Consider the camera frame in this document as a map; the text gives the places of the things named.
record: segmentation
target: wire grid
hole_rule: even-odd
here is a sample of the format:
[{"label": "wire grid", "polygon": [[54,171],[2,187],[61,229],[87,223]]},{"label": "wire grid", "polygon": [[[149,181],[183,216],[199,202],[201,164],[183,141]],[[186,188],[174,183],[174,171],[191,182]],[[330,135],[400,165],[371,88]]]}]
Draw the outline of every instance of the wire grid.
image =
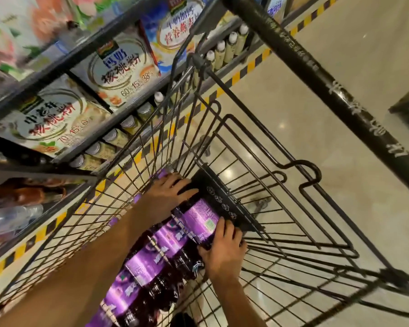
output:
[{"label": "wire grid", "polygon": [[[199,168],[209,167],[227,194],[264,227],[245,233],[249,251],[240,281],[268,325],[315,326],[356,301],[391,311],[381,301],[361,300],[380,285],[391,292],[400,289],[387,284],[381,273],[358,267],[359,253],[342,231],[346,225],[337,225],[347,216],[318,186],[320,170],[311,162],[295,160],[239,110],[223,108],[217,100],[207,103],[198,93],[205,72],[200,70],[197,88],[192,88],[192,76],[186,82],[194,71],[191,67],[184,73],[132,139],[141,150],[150,146],[150,152],[137,162],[130,142],[111,162],[114,172],[92,188],[96,197],[69,210],[64,225],[38,250],[0,302],[21,298],[108,230],[110,220],[125,213],[133,197],[161,168],[171,167],[191,177]],[[169,108],[171,95],[177,98]],[[199,278],[189,283],[195,290],[177,305],[177,311],[182,306],[190,310],[199,325],[225,325],[210,282]],[[159,325],[169,325],[175,312],[173,308],[161,316]]]}]

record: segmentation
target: black and yellow striped tape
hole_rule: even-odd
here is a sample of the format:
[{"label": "black and yellow striped tape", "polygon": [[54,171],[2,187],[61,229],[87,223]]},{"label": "black and yellow striped tape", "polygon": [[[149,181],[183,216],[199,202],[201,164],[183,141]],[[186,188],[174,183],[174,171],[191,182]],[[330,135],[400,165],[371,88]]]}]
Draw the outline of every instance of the black and yellow striped tape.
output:
[{"label": "black and yellow striped tape", "polygon": [[[327,0],[324,2],[321,6],[318,7],[318,9],[314,10],[311,14],[307,15],[302,21],[300,21],[293,29],[291,29],[291,35],[294,36],[297,32],[300,32],[304,27],[306,27],[311,21],[313,21],[315,18],[317,18],[319,15],[321,15],[324,10],[330,8],[332,4],[334,4],[337,0]],[[258,55],[254,60],[250,61],[244,68],[242,68],[240,71],[236,72],[228,81],[225,82],[226,86],[229,88],[235,85],[237,82],[239,82],[242,78],[244,78],[248,73],[253,71],[259,64],[261,64],[269,55],[271,54],[271,50],[269,48],[265,49],[262,54]],[[207,103],[212,102],[216,98],[220,97],[223,95],[223,89],[220,87],[217,88],[216,91],[213,91],[208,95],[207,98],[204,100]],[[200,110],[204,109],[204,105],[202,105],[201,109],[197,109],[197,114],[199,113]],[[191,116],[190,113],[186,114],[184,117],[179,119],[177,129],[180,129],[183,125],[185,125],[189,117]],[[176,128],[174,127],[174,124],[172,128],[170,129],[171,135],[176,131]],[[164,139],[168,137],[168,129],[164,131]],[[153,143],[150,143],[146,145],[141,151],[139,151],[135,157],[134,161],[136,164],[138,164],[142,158],[146,157],[148,154],[153,153]],[[126,165],[123,166],[124,170],[130,169],[134,165],[134,162],[130,160]],[[97,190],[100,192],[103,192],[105,189],[107,189],[112,182],[115,181],[118,177],[121,177],[124,175],[122,170],[120,168],[113,170],[109,175],[108,179],[109,181],[106,182],[106,180],[101,181],[98,186]],[[97,199],[97,197],[101,194],[100,192],[96,191],[95,195],[90,198],[91,201],[94,201]],[[84,213],[91,207],[90,203],[82,203],[82,205],[77,209],[76,213]],[[14,261],[17,259],[21,258],[29,249],[31,249],[35,243],[42,241],[47,238],[47,236],[55,230],[60,223],[65,219],[67,213],[64,212],[60,214],[58,217],[56,217],[53,221],[51,221],[48,225],[43,225],[41,226],[37,233],[32,236],[30,239],[28,239],[26,242],[22,243],[20,246],[18,246],[15,251],[13,251],[10,255],[8,255],[6,258],[2,259],[0,261],[0,274],[3,272],[3,270],[8,267],[10,264],[12,264]]]}]

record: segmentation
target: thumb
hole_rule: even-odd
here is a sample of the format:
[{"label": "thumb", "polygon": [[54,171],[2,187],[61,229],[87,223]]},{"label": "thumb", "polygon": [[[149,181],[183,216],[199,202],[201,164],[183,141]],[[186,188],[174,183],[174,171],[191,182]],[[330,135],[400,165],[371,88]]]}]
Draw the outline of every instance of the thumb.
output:
[{"label": "thumb", "polygon": [[199,255],[202,257],[203,261],[206,263],[207,257],[209,256],[209,252],[202,246],[197,247]]}]

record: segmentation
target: white bottle cap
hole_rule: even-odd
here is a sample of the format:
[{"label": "white bottle cap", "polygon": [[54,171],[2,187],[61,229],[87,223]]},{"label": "white bottle cap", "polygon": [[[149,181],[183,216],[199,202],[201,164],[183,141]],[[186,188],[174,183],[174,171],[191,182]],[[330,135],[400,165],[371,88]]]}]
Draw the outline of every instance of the white bottle cap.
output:
[{"label": "white bottle cap", "polygon": [[156,102],[156,104],[161,103],[163,100],[164,100],[164,94],[162,94],[161,92],[154,93],[154,101]]},{"label": "white bottle cap", "polygon": [[118,135],[117,130],[116,130],[116,129],[113,129],[112,131],[109,131],[109,133],[106,134],[106,135],[103,137],[103,140],[104,140],[104,141],[107,141],[107,142],[113,141],[113,140],[115,140],[115,138],[117,137],[117,135]]},{"label": "white bottle cap", "polygon": [[79,155],[79,156],[77,156],[76,159],[73,160],[69,165],[70,165],[71,167],[79,167],[79,166],[82,166],[84,160],[85,160],[85,159],[84,159],[83,155]]},{"label": "white bottle cap", "polygon": [[208,51],[206,54],[206,59],[212,62],[215,59],[215,53],[212,50]]},{"label": "white bottle cap", "polygon": [[86,150],[86,153],[90,155],[95,155],[96,153],[100,151],[101,147],[102,145],[100,144],[100,142],[96,142]]},{"label": "white bottle cap", "polygon": [[133,115],[130,115],[129,117],[127,117],[125,120],[121,122],[121,126],[126,127],[126,128],[133,127],[135,126],[135,123],[136,123],[135,117]]},{"label": "white bottle cap", "polygon": [[224,42],[224,40],[221,40],[217,43],[217,49],[218,51],[223,51],[224,48],[226,48],[226,43]]},{"label": "white bottle cap", "polygon": [[236,32],[230,33],[230,35],[229,35],[229,42],[230,42],[231,44],[234,44],[237,39],[238,39],[238,33],[236,33]]},{"label": "white bottle cap", "polygon": [[150,112],[150,110],[151,110],[151,104],[146,102],[138,108],[138,113],[141,113],[141,114],[148,113]]},{"label": "white bottle cap", "polygon": [[242,35],[247,34],[248,31],[249,31],[249,27],[245,25],[244,23],[239,27],[239,32]]}]

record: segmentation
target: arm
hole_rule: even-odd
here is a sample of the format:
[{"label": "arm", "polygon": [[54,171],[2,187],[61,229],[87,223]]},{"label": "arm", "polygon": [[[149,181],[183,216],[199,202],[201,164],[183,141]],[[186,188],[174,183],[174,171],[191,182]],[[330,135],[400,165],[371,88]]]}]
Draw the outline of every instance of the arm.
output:
[{"label": "arm", "polygon": [[242,240],[242,231],[231,221],[220,218],[215,230],[212,248],[198,248],[204,267],[223,307],[229,327],[267,327],[238,281],[242,260],[247,252],[247,243]]},{"label": "arm", "polygon": [[197,190],[177,195],[190,181],[178,174],[158,181],[108,232],[67,260],[0,318],[0,327],[82,327],[106,295],[138,237],[171,215]]}]

